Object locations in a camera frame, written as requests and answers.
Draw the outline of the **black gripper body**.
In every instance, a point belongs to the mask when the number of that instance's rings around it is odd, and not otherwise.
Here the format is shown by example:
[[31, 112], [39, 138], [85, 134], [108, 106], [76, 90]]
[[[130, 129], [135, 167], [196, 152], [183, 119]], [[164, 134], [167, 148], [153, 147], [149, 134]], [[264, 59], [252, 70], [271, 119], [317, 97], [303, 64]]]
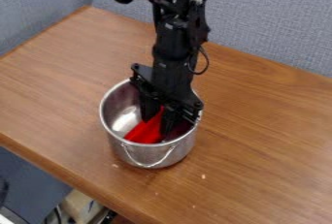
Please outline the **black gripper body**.
[[195, 121], [204, 109], [204, 103], [192, 88], [193, 77], [205, 73], [196, 71], [199, 53], [203, 46], [189, 50], [161, 49], [153, 47], [153, 64], [135, 63], [132, 84], [143, 91], [157, 92], [161, 108], [168, 104], [183, 107], [183, 118]]

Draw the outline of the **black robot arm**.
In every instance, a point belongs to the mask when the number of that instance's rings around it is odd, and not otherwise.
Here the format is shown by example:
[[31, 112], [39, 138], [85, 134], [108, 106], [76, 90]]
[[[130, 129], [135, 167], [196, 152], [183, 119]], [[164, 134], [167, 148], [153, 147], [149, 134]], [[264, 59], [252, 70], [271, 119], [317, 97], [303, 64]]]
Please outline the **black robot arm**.
[[[114, 0], [129, 4], [135, 0]], [[153, 64], [136, 63], [132, 84], [140, 90], [143, 120], [161, 117], [160, 134], [169, 135], [177, 124], [196, 122], [204, 109], [192, 89], [192, 80], [204, 72], [197, 60], [207, 55], [211, 27], [207, 23], [208, 0], [148, 0], [153, 8], [156, 43]]]

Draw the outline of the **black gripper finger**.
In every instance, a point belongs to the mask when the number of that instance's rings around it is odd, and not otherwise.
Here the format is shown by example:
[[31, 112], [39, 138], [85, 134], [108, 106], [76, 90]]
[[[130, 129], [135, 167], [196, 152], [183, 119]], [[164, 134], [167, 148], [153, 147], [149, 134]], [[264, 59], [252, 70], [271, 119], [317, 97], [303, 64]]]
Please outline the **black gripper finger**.
[[183, 107], [179, 104], [168, 104], [164, 107], [164, 114], [161, 120], [161, 134], [168, 136], [171, 132], [175, 130], [176, 125], [183, 120]]
[[157, 92], [143, 91], [141, 97], [141, 112], [144, 122], [149, 122], [151, 119], [159, 114], [161, 110], [161, 102]]

